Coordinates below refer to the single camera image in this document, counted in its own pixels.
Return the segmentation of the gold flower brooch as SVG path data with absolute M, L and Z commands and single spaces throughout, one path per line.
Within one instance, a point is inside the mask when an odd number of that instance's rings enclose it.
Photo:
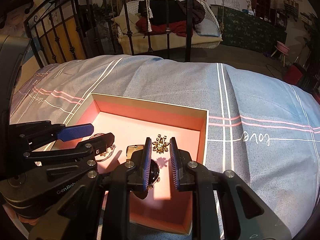
M 165 152 L 168 152 L 168 146 L 170 145 L 169 142 L 166 142 L 167 136 L 161 136 L 160 134 L 157 135 L 157 138 L 155 141 L 152 142 L 152 150 L 159 153 L 163 154 Z

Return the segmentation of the grey-blue striped bedspread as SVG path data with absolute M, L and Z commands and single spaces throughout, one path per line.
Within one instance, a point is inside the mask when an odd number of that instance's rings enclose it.
M 296 86 L 223 63 L 104 55 L 39 70 L 10 121 L 67 124 L 91 93 L 208 110 L 205 165 L 235 171 L 292 235 L 319 206 L 319 104 Z

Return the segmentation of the white wicker hanging chair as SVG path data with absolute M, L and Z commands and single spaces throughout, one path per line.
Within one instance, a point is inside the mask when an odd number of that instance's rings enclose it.
M 114 19 L 124 54 L 142 54 L 147 53 L 149 49 L 157 51 L 186 45 L 187 37 L 177 36 L 169 29 L 170 23 L 187 21 L 186 0 L 150 0 L 153 15 L 150 23 L 167 25 L 167 33 L 162 35 L 150 35 L 150 32 L 144 35 L 138 31 L 136 22 L 143 17 L 148 21 L 143 0 L 128 2 L 126 6 L 127 8 L 123 8 L 120 15 Z M 219 23 L 205 1 L 193 0 L 191 27 L 191 46 L 194 48 L 215 48 L 222 42 Z

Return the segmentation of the red cushion blanket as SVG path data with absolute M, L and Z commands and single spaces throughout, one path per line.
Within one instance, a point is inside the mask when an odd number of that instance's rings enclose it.
M 136 22 L 136 27 L 138 31 L 144 35 L 147 35 L 148 32 L 148 24 L 146 18 L 141 18 Z M 166 34 L 167 25 L 153 25 L 151 24 L 151 32 L 150 35 L 162 35 Z M 177 36 L 186 37 L 187 36 L 187 22 L 180 21 L 169 24 L 169 29 L 171 33 L 176 34 Z

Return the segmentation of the dark green patterned cabinet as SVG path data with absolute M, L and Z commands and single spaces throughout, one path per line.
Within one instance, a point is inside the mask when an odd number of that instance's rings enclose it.
M 287 33 L 280 27 L 228 7 L 217 7 L 217 20 L 223 23 L 222 44 L 259 53 L 271 53 Z

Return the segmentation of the pink round stool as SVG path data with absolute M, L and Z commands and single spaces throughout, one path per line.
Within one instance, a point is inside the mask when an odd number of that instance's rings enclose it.
M 283 44 L 280 41 L 277 41 L 277 45 L 275 46 L 276 50 L 271 54 L 271 57 L 273 57 L 276 52 L 280 52 L 282 55 L 282 62 L 283 62 L 283 66 L 285 67 L 285 57 L 289 55 L 289 47 L 285 46 L 285 44 Z

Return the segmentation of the black iron bed frame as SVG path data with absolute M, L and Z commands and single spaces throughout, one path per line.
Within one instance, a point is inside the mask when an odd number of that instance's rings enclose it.
M 103 0 L 103 15 L 95 15 L 97 6 L 89 0 L 44 0 L 24 21 L 24 28 L 31 39 L 31 49 L 39 67 L 45 63 L 57 62 L 61 57 L 67 61 L 67 53 L 61 38 L 66 39 L 69 53 L 75 60 L 76 45 L 81 47 L 85 58 L 104 53 L 102 35 L 98 22 L 105 21 L 109 31 L 115 15 L 112 0 Z

